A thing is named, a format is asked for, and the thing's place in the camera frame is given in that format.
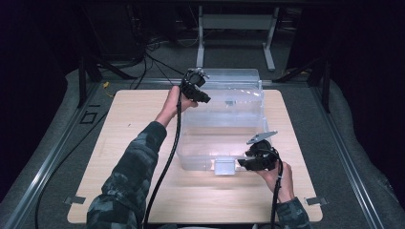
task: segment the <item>clear plastic container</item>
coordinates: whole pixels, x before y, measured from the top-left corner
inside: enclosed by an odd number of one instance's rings
[[[177,155],[189,171],[213,170],[233,175],[245,157],[246,143],[268,131],[262,81],[256,70],[204,70],[209,79],[201,90],[211,100],[181,116]]]

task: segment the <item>black cable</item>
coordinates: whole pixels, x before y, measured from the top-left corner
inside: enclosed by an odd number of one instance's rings
[[[158,67],[159,71],[164,75],[164,77],[166,77],[167,80],[169,80],[170,84],[172,86],[174,86],[173,82],[170,80],[170,78],[161,70],[161,68],[159,67],[158,63],[155,63],[156,67]]]
[[[170,167],[170,164],[172,162],[173,156],[174,156],[174,154],[176,152],[176,148],[177,148],[177,145],[178,145],[178,142],[179,142],[180,131],[181,131],[181,90],[179,92],[179,98],[178,98],[178,104],[177,104],[177,112],[178,112],[177,113],[177,116],[178,116],[178,118],[177,118],[177,128],[176,128],[176,135],[175,135],[175,140],[174,140],[174,143],[173,143],[173,148],[172,148],[172,151],[170,153],[169,158],[167,159],[166,165],[164,166],[164,169],[161,172],[159,180],[158,180],[158,182],[157,182],[157,184],[156,184],[156,186],[155,186],[155,188],[153,190],[152,196],[151,196],[151,198],[149,200],[149,203],[148,203],[148,206],[146,208],[145,218],[143,220],[143,228],[144,229],[148,228],[148,221],[149,221],[150,211],[152,209],[152,204],[155,201],[155,197],[156,197],[156,194],[158,193],[161,182],[163,181],[164,176],[166,175],[167,170]]]
[[[156,51],[158,48],[160,48],[160,40],[160,37],[151,39],[146,45],[146,49],[150,52]]]
[[[73,147],[73,149],[65,155],[65,157],[59,162],[59,164],[57,164],[57,166],[55,167],[55,169],[52,171],[52,173],[50,174],[48,180],[45,182],[44,187],[41,190],[41,193],[39,194],[38,197],[38,201],[36,202],[36,206],[35,206],[35,228],[38,229],[38,214],[39,214],[39,206],[41,203],[41,199],[45,193],[45,190],[48,186],[48,184],[50,183],[51,179],[53,178],[53,176],[56,174],[57,170],[60,168],[60,166],[66,161],[66,159],[72,154],[72,152],[83,142],[83,140],[90,134],[90,132],[98,125],[98,123],[101,122],[101,120],[108,114],[108,111],[98,120],[98,122],[96,123],[96,125],[94,125],[87,133],[84,137],[82,137],[79,142]]]
[[[283,176],[283,161],[281,160],[281,158],[278,156],[278,160],[279,160],[279,173],[278,173],[278,178],[274,187],[274,193],[273,193],[273,203],[271,206],[271,220],[270,220],[270,225],[271,225],[271,229],[274,229],[275,226],[275,218],[276,218],[276,210],[277,210],[277,199],[278,199],[278,193],[279,190],[281,188],[281,179]]]
[[[143,63],[144,63],[144,65],[143,65],[143,73],[142,73],[142,75],[140,77],[137,77],[136,79],[134,79],[134,81],[132,81],[131,85],[129,86],[129,89],[131,89],[132,85],[134,85],[135,81],[137,79],[139,79],[137,86],[135,86],[135,88],[134,88],[134,90],[136,90],[139,87],[140,82],[143,80],[143,77],[145,77],[146,72],[153,67],[153,63],[152,63],[152,66],[149,69],[146,68],[146,55],[143,56]]]
[[[170,66],[166,65],[165,63],[163,63],[163,62],[159,61],[158,59],[154,58],[153,56],[151,56],[150,54],[147,53],[146,55],[147,55],[149,58],[151,58],[152,60],[154,60],[154,61],[156,61],[156,62],[158,62],[158,63],[164,65],[165,67],[167,67],[167,68],[169,68],[169,69],[171,69],[171,70],[173,70],[174,72],[184,75],[184,73],[182,73],[182,72],[180,72],[180,71],[174,69],[173,67],[170,67]]]

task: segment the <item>wrist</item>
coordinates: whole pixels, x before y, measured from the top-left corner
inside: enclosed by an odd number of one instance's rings
[[[280,192],[279,194],[278,194],[278,200],[279,200],[279,202],[288,202],[288,201],[291,201],[292,199],[294,199],[295,198],[295,195],[292,193],[292,192],[286,192],[286,193],[283,193],[283,192]]]
[[[176,113],[177,113],[176,110],[170,111],[168,109],[163,109],[160,111],[158,116],[155,118],[155,121],[159,122],[164,127],[167,127],[167,125],[172,120],[172,118],[176,115]]]

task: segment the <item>camouflage sleeve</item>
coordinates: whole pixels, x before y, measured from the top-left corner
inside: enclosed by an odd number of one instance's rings
[[[166,129],[151,122],[128,145],[87,213],[87,228],[141,228]]]
[[[277,216],[282,228],[311,229],[309,217],[298,198],[277,205]]]

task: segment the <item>hand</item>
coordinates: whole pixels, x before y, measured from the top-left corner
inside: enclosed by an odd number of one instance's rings
[[[276,168],[267,171],[267,170],[261,170],[261,171],[256,171],[258,175],[260,175],[265,181],[272,193],[274,193],[274,188],[276,186],[276,181],[278,178],[278,171],[279,171],[279,165],[280,163],[276,163]],[[280,191],[278,194],[278,199],[280,202],[287,202],[295,198],[294,195],[294,189],[293,189],[293,183],[292,183],[292,170],[291,166],[287,164],[286,162],[283,162],[283,175],[281,179],[281,187]]]
[[[164,102],[163,108],[156,117],[155,121],[161,123],[164,127],[167,127],[170,120],[177,114],[177,104],[179,100],[179,93],[181,92],[179,86],[173,86],[169,90],[166,101]],[[181,94],[181,111],[184,112],[189,107],[198,107],[197,102],[193,102],[186,98],[184,94]]]

